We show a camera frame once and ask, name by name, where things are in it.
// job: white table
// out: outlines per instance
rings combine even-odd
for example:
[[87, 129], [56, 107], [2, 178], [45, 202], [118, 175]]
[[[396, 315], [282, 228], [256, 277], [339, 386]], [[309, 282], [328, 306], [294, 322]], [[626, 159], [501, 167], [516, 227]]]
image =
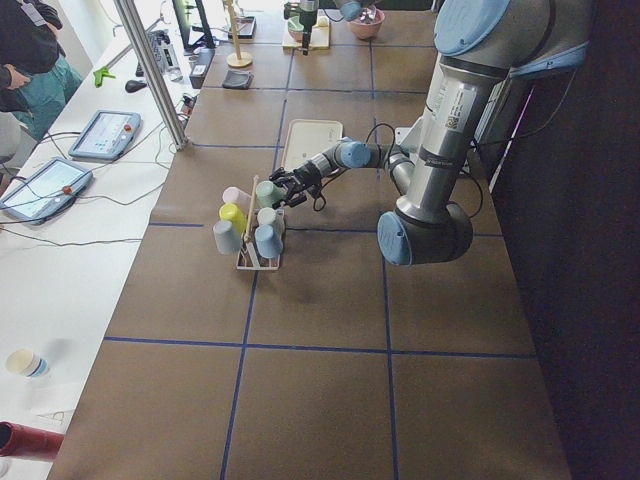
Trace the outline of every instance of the white table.
[[[172, 26], [166, 28], [173, 33]], [[97, 66], [106, 64], [126, 44], [122, 37], [114, 40]], [[179, 39], [175, 45], [180, 52]], [[180, 56], [180, 62], [183, 81], [166, 82], [176, 104], [184, 93], [196, 93], [189, 83], [186, 58]], [[133, 94], [124, 91], [125, 82], [135, 78], [136, 64], [134, 53], [129, 52], [111, 68], [116, 79], [104, 79], [101, 88], [94, 86], [92, 75], [87, 77], [50, 132], [79, 132], [99, 109], [140, 113], [143, 123], [134, 145], [141, 143], [131, 153], [106, 166], [82, 162], [89, 168], [102, 168], [95, 170], [93, 183], [81, 197], [108, 196], [127, 203], [151, 193], [127, 206], [105, 199], [79, 198], [69, 210], [41, 226], [5, 225], [6, 229], [56, 243], [142, 238], [173, 159], [173, 149], [149, 88]], [[74, 140], [60, 136], [56, 137], [56, 144], [66, 154]], [[54, 143], [45, 140], [20, 175], [29, 176], [52, 156], [59, 155]], [[14, 181], [9, 188], [16, 186]], [[1, 222], [13, 220], [0, 213]], [[0, 231], [0, 265], [4, 273], [0, 290], [0, 360], [4, 363], [11, 352], [26, 347], [51, 365], [49, 373], [34, 379], [0, 368], [0, 420], [66, 431], [138, 246], [139, 241], [134, 240], [56, 247]], [[57, 410], [64, 413], [51, 415]], [[4, 461], [10, 462], [5, 479], [44, 479], [51, 467], [46, 462], [17, 458]]]

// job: metal pole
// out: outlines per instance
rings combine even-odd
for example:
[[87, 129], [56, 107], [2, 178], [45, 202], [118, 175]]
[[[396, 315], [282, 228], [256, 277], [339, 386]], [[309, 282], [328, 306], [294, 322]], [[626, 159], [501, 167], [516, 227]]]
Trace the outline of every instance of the metal pole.
[[162, 73], [156, 64], [153, 52], [151, 51], [151, 45], [149, 45], [147, 34], [142, 26], [142, 21], [140, 20], [140, 15], [138, 15], [134, 1], [114, 0], [114, 3], [122, 20], [122, 25], [129, 36], [129, 40], [131, 40], [133, 50], [136, 52], [138, 60], [144, 69], [149, 89], [160, 110], [160, 115], [171, 134], [171, 138], [173, 138], [176, 149], [182, 150], [187, 143], [189, 143], [189, 140], [178, 119]]

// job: yellow cup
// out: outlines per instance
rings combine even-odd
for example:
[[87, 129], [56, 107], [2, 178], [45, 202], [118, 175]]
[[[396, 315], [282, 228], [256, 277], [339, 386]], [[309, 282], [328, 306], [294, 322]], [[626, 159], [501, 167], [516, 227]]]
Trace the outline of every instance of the yellow cup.
[[218, 212], [220, 220], [229, 220], [238, 233], [243, 234], [247, 228], [247, 217], [235, 203], [225, 203]]

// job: tablet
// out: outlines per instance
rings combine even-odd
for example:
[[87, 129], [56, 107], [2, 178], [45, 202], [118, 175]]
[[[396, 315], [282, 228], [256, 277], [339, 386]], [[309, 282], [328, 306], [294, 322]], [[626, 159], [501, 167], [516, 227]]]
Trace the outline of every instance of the tablet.
[[98, 110], [74, 142], [69, 155], [114, 161], [124, 153], [140, 128], [137, 113]]
[[91, 170], [55, 157], [0, 199], [0, 209], [21, 222], [39, 225], [68, 208], [93, 179]]

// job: black wire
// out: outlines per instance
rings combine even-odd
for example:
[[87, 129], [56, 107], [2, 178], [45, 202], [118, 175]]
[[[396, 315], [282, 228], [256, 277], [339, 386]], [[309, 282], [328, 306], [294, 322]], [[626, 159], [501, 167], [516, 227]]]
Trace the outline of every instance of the black wire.
[[389, 158], [391, 157], [391, 150], [393, 150], [393, 147], [396, 146], [396, 129], [391, 125], [389, 125], [388, 123], [384, 123], [384, 122], [377, 123], [376, 125], [373, 126], [371, 130], [369, 130], [365, 143], [369, 143], [369, 139], [371, 138], [371, 135], [373, 135], [373, 133], [380, 127], [387, 127], [391, 130], [391, 138], [392, 138], [391, 146], [389, 147], [389, 150], [385, 155], [384, 161], [382, 162], [382, 167], [386, 168], [389, 163]]
[[339, 18], [339, 19], [337, 19], [337, 20], [336, 20], [335, 18], [331, 18], [331, 15], [329, 15], [329, 14], [327, 13], [327, 9], [326, 9], [326, 8], [323, 8], [323, 9], [322, 9], [322, 11], [323, 11], [323, 12], [324, 12], [324, 14], [327, 16], [327, 18], [328, 18], [329, 20], [331, 20], [332, 22], [334, 22], [334, 23], [339, 23], [339, 22], [341, 22], [341, 21], [343, 21], [343, 20], [344, 20], [344, 17], [340, 17], [340, 18]]
[[542, 130], [547, 128], [547, 126], [549, 126], [551, 121], [555, 118], [556, 114], [560, 111], [560, 107], [562, 107], [562, 104], [564, 103], [565, 99], [567, 98], [567, 95], [569, 94], [569, 90], [571, 89], [571, 85], [573, 84], [573, 81], [575, 80], [577, 73], [578, 73], [578, 69], [574, 69], [572, 74], [571, 74], [571, 78], [569, 78], [569, 81], [567, 82], [567, 86], [566, 86], [566, 88], [564, 90], [564, 93], [562, 94], [562, 98], [560, 98], [560, 101], [558, 102], [558, 105], [553, 110], [553, 112], [551, 112], [551, 115], [549, 115], [549, 118], [547, 119], [547, 121], [544, 122], [541, 126], [531, 130], [530, 132], [523, 133], [522, 135], [514, 135], [513, 137], [506, 138], [504, 140], [496, 140], [496, 141], [492, 141], [492, 142], [481, 143], [481, 144], [479, 144], [479, 146], [486, 147], [486, 146], [489, 146], [489, 145], [499, 145], [499, 144], [502, 144], [502, 143], [509, 143], [509, 142], [512, 142], [513, 140], [520, 140], [520, 139], [523, 139], [523, 138], [531, 137], [532, 135], [536, 135], [537, 133], [540, 133]]
[[[154, 131], [155, 131], [155, 130], [160, 126], [160, 125], [162, 125], [162, 124], [157, 125], [157, 126], [156, 126], [152, 131], [151, 131], [151, 132], [149, 132], [149, 134], [147, 134], [147, 135], [146, 135], [142, 140], [140, 140], [136, 145], [134, 145], [134, 147], [135, 147], [135, 146], [140, 145], [143, 141], [145, 141], [147, 138], [149, 138], [149, 137], [151, 136], [151, 134], [152, 134], [152, 133], [153, 133], [153, 132], [154, 132]], [[169, 169], [169, 167], [167, 167], [166, 165], [162, 165], [160, 162], [158, 162], [158, 156], [160, 155], [160, 152], [162, 151], [162, 132], [163, 132], [166, 128], [167, 128], [167, 127], [165, 126], [165, 127], [163, 127], [162, 129], [160, 129], [160, 131], [158, 132], [158, 151], [156, 152], [156, 155], [155, 155], [155, 158], [154, 158], [154, 163], [155, 163], [156, 165], [158, 165], [158, 166], [160, 166], [160, 167], [162, 167], [162, 168], [164, 168], [164, 169], [167, 169], [167, 170], [168, 170], [168, 169]], [[47, 134], [47, 136], [52, 137], [52, 136], [55, 136], [55, 135], [62, 135], [62, 134], [66, 134], [66, 132], [60, 132], [60, 133], [58, 133], [58, 134], [53, 134], [53, 135], [49, 135], [49, 134]], [[6, 170], [6, 172], [9, 174], [9, 176], [11, 177], [11, 181], [13, 181], [13, 180], [18, 180], [18, 181], [22, 182], [22, 183], [24, 184], [24, 186], [25, 186], [27, 189], [29, 189], [29, 191], [30, 191], [30, 192], [31, 192], [31, 193], [36, 197], [34, 200], [29, 200], [28, 202], [23, 202], [23, 203], [20, 203], [20, 204], [15, 204], [15, 205], [6, 206], [6, 207], [0, 207], [0, 211], [2, 211], [2, 210], [7, 210], [7, 209], [10, 209], [10, 208], [15, 208], [15, 207], [20, 207], [20, 206], [28, 205], [28, 204], [30, 204], [30, 203], [35, 203], [35, 202], [38, 202], [38, 201], [43, 200], [43, 199], [55, 198], [55, 197], [57, 197], [57, 196], [60, 196], [60, 194], [61, 194], [61, 193], [63, 193], [61, 190], [57, 190], [57, 191], [52, 192], [52, 193], [50, 193], [50, 194], [48, 194], [48, 195], [44, 195], [44, 196], [43, 196], [43, 195], [39, 195], [38, 193], [36, 193], [36, 192], [31, 188], [31, 186], [30, 186], [30, 185], [29, 185], [29, 183], [27, 182], [27, 179], [25, 179], [24, 177], [20, 177], [20, 176], [17, 176], [17, 175], [13, 175], [13, 174], [11, 173], [11, 171], [7, 168], [7, 166], [6, 166], [5, 164], [0, 164], [0, 165], [1, 165], [1, 166]], [[105, 168], [105, 167], [106, 167], [106, 166], [108, 166], [108, 165], [110, 165], [110, 163], [105, 163], [105, 164], [103, 164], [103, 165], [100, 165], [100, 166], [98, 166], [98, 167], [95, 167], [95, 168], [91, 169], [90, 171], [91, 171], [91, 172], [94, 172], [94, 171], [99, 170], [99, 169], [101, 169], [101, 168]], [[81, 175], [81, 176], [76, 180], [76, 182], [77, 182], [78, 180], [81, 180], [81, 179], [82, 179], [85, 175], [87, 175], [88, 173], [89, 173], [89, 172], [85, 172], [85, 173], [83, 173], [83, 174], [82, 174], [82, 175]], [[129, 201], [129, 202], [121, 202], [121, 201], [119, 201], [119, 200], [116, 200], [116, 199], [114, 199], [114, 198], [107, 197], [107, 196], [104, 196], [104, 195], [81, 196], [81, 195], [78, 195], [78, 194], [72, 194], [72, 196], [74, 197], [73, 201], [68, 202], [68, 203], [67, 203], [63, 208], [59, 209], [58, 211], [56, 211], [56, 212], [55, 212], [54, 214], [52, 214], [52, 215], [49, 215], [49, 216], [47, 216], [47, 217], [43, 217], [43, 218], [34, 218], [34, 219], [30, 219], [30, 220], [15, 220], [15, 221], [8, 221], [8, 222], [0, 222], [0, 225], [15, 225], [15, 224], [21, 224], [21, 223], [46, 222], [46, 221], [48, 221], [48, 220], [50, 220], [50, 219], [52, 219], [52, 218], [54, 218], [54, 217], [56, 217], [56, 216], [60, 215], [61, 213], [65, 212], [68, 208], [70, 208], [70, 207], [71, 207], [71, 205], [73, 205], [73, 203], [75, 203], [75, 200], [76, 200], [76, 199], [78, 199], [78, 198], [83, 199], [83, 200], [103, 199], [103, 200], [111, 201], [111, 202], [116, 203], [116, 204], [118, 204], [118, 205], [122, 205], [122, 206], [129, 206], [129, 205], [132, 205], [132, 204], [134, 204], [134, 203], [136, 203], [136, 202], [138, 202], [138, 201], [142, 200], [143, 198], [145, 198], [145, 197], [147, 197], [147, 196], [151, 195], [153, 192], [155, 192], [155, 191], [156, 191], [156, 190], [158, 190], [159, 188], [162, 188], [162, 186], [163, 186], [163, 185], [164, 185], [164, 182], [163, 182], [163, 183], [161, 183], [160, 185], [158, 185], [158, 186], [154, 187], [153, 189], [149, 190], [148, 192], [146, 192], [146, 193], [144, 193], [144, 194], [140, 195], [139, 197], [137, 197], [137, 198], [135, 198], [135, 199], [133, 199], [133, 200]]]
[[2, 231], [15, 235], [17, 237], [28, 238], [29, 240], [35, 240], [37, 242], [47, 243], [54, 247], [86, 247], [88, 245], [110, 245], [113, 243], [137, 243], [142, 241], [141, 238], [121, 238], [118, 240], [95, 240], [91, 242], [58, 243], [58, 242], [53, 242], [51, 240], [45, 240], [44, 238], [37, 238], [37, 237], [32, 237], [30, 235], [24, 235], [22, 233], [14, 232], [6, 228], [3, 228]]
[[62, 155], [62, 157], [63, 157], [65, 160], [69, 160], [69, 159], [67, 158], [67, 156], [64, 154], [64, 152], [62, 151], [62, 149], [58, 146], [58, 144], [56, 143], [56, 141], [53, 139], [53, 135], [51, 135], [51, 134], [50, 134], [50, 133], [48, 133], [48, 132], [47, 132], [45, 135], [46, 135], [46, 137], [45, 137], [45, 138], [48, 138], [49, 140], [51, 140], [51, 141], [53, 142], [53, 145], [56, 147], [56, 149], [58, 150], [58, 152], [60, 152], [60, 155]]
[[476, 184], [476, 187], [478, 187], [478, 192], [480, 193], [480, 204], [478, 205], [478, 208], [476, 209], [476, 211], [473, 212], [473, 215], [469, 215], [469, 219], [472, 219], [482, 211], [482, 207], [484, 206], [484, 192], [482, 191], [482, 185], [480, 185], [480, 182], [478, 182], [476, 177], [474, 177], [471, 173], [465, 170], [460, 170], [460, 172], [462, 172], [463, 175], [466, 175], [471, 180], [473, 180], [473, 183]]
[[60, 135], [80, 135], [82, 132], [56, 132], [47, 133], [47, 137], [59, 137]]

